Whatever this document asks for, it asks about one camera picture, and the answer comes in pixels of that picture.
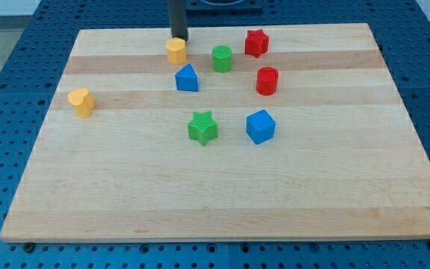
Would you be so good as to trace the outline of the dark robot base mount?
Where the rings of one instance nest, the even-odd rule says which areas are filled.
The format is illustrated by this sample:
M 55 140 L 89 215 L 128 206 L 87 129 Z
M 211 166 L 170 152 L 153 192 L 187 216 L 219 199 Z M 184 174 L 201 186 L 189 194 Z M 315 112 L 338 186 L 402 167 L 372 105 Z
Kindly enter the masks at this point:
M 262 0 L 186 0 L 187 11 L 263 10 Z

